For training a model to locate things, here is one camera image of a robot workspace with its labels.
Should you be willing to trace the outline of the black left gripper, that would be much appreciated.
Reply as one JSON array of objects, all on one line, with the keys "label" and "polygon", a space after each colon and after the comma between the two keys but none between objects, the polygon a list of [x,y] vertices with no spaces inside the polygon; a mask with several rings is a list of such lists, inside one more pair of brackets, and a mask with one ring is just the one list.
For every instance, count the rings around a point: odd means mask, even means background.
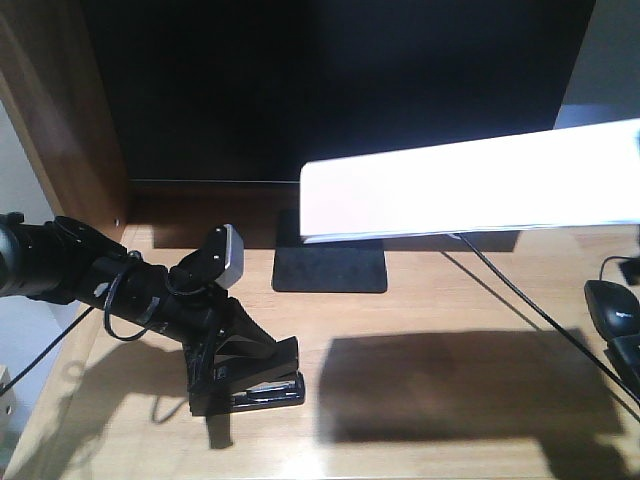
[{"label": "black left gripper", "polygon": [[247,354],[265,358],[276,342],[245,311],[241,303],[216,284],[198,281],[187,270],[173,267],[164,276],[168,292],[158,317],[169,336],[185,347],[212,344],[224,358]]}]

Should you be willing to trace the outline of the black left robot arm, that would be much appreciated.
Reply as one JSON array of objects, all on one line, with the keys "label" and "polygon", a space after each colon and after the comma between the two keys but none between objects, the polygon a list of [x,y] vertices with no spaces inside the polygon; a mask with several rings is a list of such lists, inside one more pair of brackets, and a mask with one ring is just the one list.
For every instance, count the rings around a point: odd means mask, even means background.
[{"label": "black left robot arm", "polygon": [[271,358],[276,342],[228,294],[243,273],[244,247],[230,224],[213,228],[203,245],[167,268],[147,263],[91,226],[58,216],[29,225],[18,212],[1,218],[1,294],[52,304],[81,301],[153,331],[193,354],[198,374],[228,360]]}]

